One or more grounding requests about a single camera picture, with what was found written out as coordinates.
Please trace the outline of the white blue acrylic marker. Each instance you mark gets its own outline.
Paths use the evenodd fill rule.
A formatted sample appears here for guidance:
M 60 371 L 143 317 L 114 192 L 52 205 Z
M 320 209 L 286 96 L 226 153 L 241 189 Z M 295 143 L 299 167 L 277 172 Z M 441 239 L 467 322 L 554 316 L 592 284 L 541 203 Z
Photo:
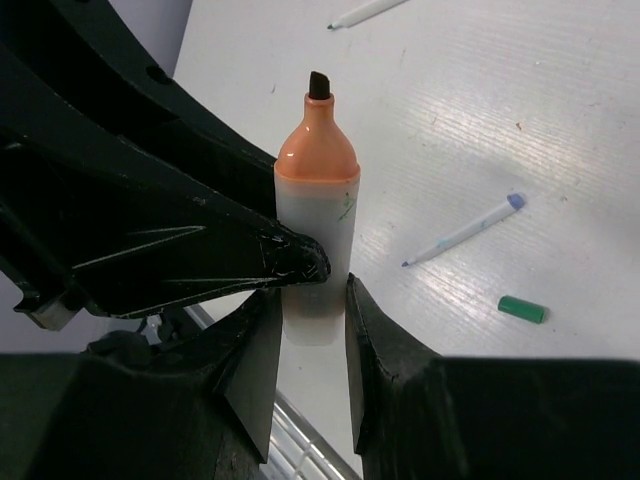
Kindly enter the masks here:
M 524 195 L 520 193 L 509 194 L 493 209 L 480 214 L 453 232 L 444 235 L 429 247 L 404 260 L 401 267 L 407 268 L 422 262 L 430 261 L 442 253 L 483 232 L 496 223 L 505 220 L 514 213 L 520 211 L 525 205 L 526 198 Z

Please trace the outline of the orange highlighter marker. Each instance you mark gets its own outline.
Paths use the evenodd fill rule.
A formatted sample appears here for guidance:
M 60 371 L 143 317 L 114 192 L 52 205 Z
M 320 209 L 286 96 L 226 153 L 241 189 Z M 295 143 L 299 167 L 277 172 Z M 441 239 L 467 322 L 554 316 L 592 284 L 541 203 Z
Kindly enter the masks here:
M 274 165 L 278 220 L 316 240 L 330 263 L 325 282 L 283 290 L 284 332 L 301 346 L 333 343 L 345 309 L 361 168 L 334 106 L 329 78 L 311 72 L 302 121 Z

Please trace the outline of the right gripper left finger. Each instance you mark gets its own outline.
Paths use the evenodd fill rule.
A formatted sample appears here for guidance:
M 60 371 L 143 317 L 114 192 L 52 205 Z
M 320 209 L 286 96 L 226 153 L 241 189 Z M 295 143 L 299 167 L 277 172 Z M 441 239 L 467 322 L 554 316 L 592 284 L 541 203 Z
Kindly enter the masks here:
M 5 479 L 253 479 L 268 457 L 276 289 L 197 335 L 101 353 L 1 358 Z

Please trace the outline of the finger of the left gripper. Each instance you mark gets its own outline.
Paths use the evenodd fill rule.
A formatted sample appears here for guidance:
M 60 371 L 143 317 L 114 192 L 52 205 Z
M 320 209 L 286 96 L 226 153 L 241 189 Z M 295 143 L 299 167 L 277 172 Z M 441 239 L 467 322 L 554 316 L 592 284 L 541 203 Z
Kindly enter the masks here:
M 274 159 L 172 80 L 106 1 L 1 5 L 1 269 L 48 330 L 317 284 Z

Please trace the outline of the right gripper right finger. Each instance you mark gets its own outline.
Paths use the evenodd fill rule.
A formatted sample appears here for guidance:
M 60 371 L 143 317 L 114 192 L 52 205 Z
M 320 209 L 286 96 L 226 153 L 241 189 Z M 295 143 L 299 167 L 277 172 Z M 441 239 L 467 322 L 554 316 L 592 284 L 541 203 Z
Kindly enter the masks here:
M 346 284 L 353 446 L 367 479 L 635 479 L 639 366 L 442 356 Z

